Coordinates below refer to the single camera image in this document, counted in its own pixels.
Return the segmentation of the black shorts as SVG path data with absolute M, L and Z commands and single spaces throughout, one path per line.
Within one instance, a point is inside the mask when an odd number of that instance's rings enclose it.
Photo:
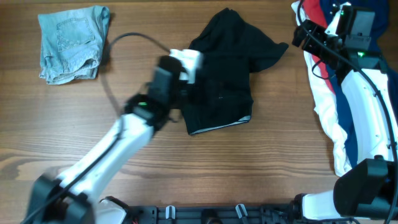
M 188 134 L 249 122 L 250 74 L 271 68 L 288 47 L 275 43 L 232 9 L 215 14 L 189 46 L 202 53 L 203 63 L 182 107 Z

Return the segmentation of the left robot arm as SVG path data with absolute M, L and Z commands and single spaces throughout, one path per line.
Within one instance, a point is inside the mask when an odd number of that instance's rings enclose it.
M 96 203 L 119 169 L 169 121 L 175 106 L 182 62 L 161 56 L 147 94 L 131 97 L 103 139 L 56 178 L 34 183 L 23 223 L 94 223 Z

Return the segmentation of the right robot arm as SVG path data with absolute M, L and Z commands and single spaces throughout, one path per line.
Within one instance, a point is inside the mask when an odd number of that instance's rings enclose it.
M 297 1 L 316 112 L 334 144 L 334 187 L 298 195 L 295 217 L 314 222 L 397 219 L 397 118 L 392 77 L 374 45 L 383 1 Z

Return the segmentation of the red garment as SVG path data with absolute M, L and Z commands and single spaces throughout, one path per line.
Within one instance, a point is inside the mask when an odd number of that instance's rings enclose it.
M 324 16 L 324 13 L 320 7 L 320 1 L 319 0 L 304 0 L 303 2 L 303 9 L 306 13 L 306 15 L 308 16 L 308 18 L 313 21 L 314 23 L 321 25 L 322 27 L 326 28 L 327 27 L 327 23 L 326 23 L 326 19 Z M 319 58 L 317 56 L 312 56 L 312 58 L 314 59 L 315 62 L 319 61 Z M 319 68 L 320 68 L 320 73 L 321 76 L 323 78 L 326 78 L 328 76 L 328 72 L 326 70 L 326 65 L 325 63 L 320 63 L 319 64 Z M 329 88 L 329 90 L 335 94 L 334 89 L 330 83 L 329 80 L 325 80 L 325 83 L 327 85 L 327 87 Z

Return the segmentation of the white garment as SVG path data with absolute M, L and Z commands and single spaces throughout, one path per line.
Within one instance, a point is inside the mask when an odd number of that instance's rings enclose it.
M 304 52 L 305 63 L 307 64 L 308 79 L 315 102 L 314 111 L 319 117 L 324 133 L 333 142 L 333 168 L 339 177 L 351 170 L 351 164 L 345 149 L 347 140 L 346 131 L 338 124 L 338 113 L 336 110 L 336 97 L 331 91 L 331 85 L 319 76 L 326 71 L 324 65 L 312 71 L 312 67 L 318 61 L 308 52 Z

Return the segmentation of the navy blue garment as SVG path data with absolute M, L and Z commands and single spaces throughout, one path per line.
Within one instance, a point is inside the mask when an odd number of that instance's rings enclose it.
M 332 22 L 333 16 L 330 14 L 334 4 L 343 4 L 345 0 L 320 0 L 320 7 L 324 13 L 327 24 Z M 389 25 L 389 3 L 387 0 L 352 0 L 350 2 L 354 6 L 365 7 L 375 12 L 375 18 L 371 30 L 370 51 L 379 52 L 377 39 L 387 30 Z M 388 90 L 391 106 L 394 114 L 397 115 L 397 72 L 389 68 L 388 73 Z M 336 78 L 331 79 L 332 87 L 336 94 L 336 110 L 338 115 L 338 124 L 347 133 L 348 137 L 345 141 L 345 149 L 351 166 L 357 165 L 358 160 L 358 144 L 356 133 L 354 130 L 353 117 L 349 108 L 348 101 L 343 94 L 339 81 Z

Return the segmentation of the folded light denim shorts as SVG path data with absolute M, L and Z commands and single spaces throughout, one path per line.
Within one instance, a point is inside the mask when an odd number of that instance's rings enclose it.
M 110 17 L 106 6 L 39 14 L 39 77 L 48 85 L 96 78 Z

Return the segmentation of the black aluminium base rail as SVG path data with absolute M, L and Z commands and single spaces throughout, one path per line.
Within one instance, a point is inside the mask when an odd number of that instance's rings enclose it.
M 195 224 L 195 223 L 292 223 L 287 204 L 227 207 L 129 207 L 124 223 L 128 224 Z

